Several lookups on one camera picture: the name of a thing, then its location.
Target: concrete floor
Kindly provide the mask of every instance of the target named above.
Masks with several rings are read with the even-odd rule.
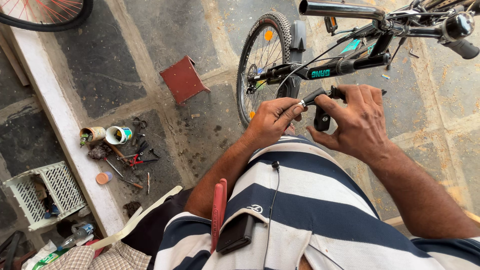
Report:
[[[0,31],[9,42],[7,27],[0,25]],[[31,86],[22,86],[2,50],[0,95],[0,182],[29,169],[66,160],[34,90]],[[17,257],[33,248],[39,250],[49,239],[56,245],[63,242],[64,237],[58,234],[56,224],[29,232],[30,224],[13,197],[13,192],[1,184],[0,217],[0,243],[16,230],[25,233],[20,240],[21,248],[16,252]],[[66,218],[70,221],[92,219],[92,214],[85,218],[79,218],[76,214]]]
[[[321,53],[336,38],[323,18],[299,16],[298,0],[97,0],[91,17],[79,29],[43,33],[51,62],[65,97],[82,126],[125,122],[135,116],[149,122],[146,140],[161,149],[160,161],[140,164],[127,178],[146,185],[151,193],[112,181],[109,188],[119,205],[136,200],[148,207],[180,184],[195,186],[225,149],[244,131],[236,106],[235,87],[240,50],[251,25],[267,11],[282,12],[292,22],[307,25],[304,60]],[[392,11],[407,0],[353,0]],[[340,29],[369,23],[339,19]],[[478,31],[468,38],[480,45]],[[408,54],[410,49],[420,56]],[[210,94],[200,93],[177,106],[158,73],[188,54]],[[434,40],[409,39],[390,71],[383,68],[302,82],[300,97],[319,85],[358,83],[386,89],[384,107],[389,137],[424,167],[465,209],[480,215],[477,165],[480,140],[480,95],[474,90],[480,75],[479,58],[463,60]],[[390,79],[382,78],[387,74]],[[191,118],[199,113],[201,117]],[[314,110],[296,124],[307,135]],[[135,147],[119,147],[131,154]],[[382,220],[399,213],[378,179],[358,160],[328,151],[362,187]],[[79,150],[86,154],[86,149]]]

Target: red-handled pliers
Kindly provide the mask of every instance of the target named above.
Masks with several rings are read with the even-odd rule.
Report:
[[[146,148],[148,147],[148,143],[147,141],[144,141],[142,142],[142,144],[140,144],[140,148],[138,149],[137,151],[137,154],[133,157],[132,160],[130,160],[130,167],[132,168],[132,171],[135,170],[135,165],[139,164],[139,163],[145,163],[145,162],[151,162],[151,161],[156,161],[156,160],[159,160],[159,159],[153,159],[153,160],[137,160],[138,156],[140,155],[140,153],[142,153]]]

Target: striped shirt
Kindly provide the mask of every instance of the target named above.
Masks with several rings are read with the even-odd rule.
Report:
[[[155,270],[292,270],[302,255],[314,270],[480,269],[480,237],[406,238],[379,220],[362,190],[327,153],[307,139],[283,136],[256,151],[227,203],[224,224],[249,213],[258,221],[252,243],[226,255],[210,254],[211,221],[188,212],[170,220]]]

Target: foot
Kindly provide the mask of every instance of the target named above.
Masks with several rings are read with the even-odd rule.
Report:
[[[295,136],[295,126],[290,123],[290,126],[282,133],[282,135],[292,135]]]

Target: man's left hand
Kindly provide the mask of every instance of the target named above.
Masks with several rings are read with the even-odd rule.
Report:
[[[250,121],[241,141],[254,149],[277,142],[292,120],[301,121],[301,113],[307,111],[295,98],[277,98],[264,101]]]

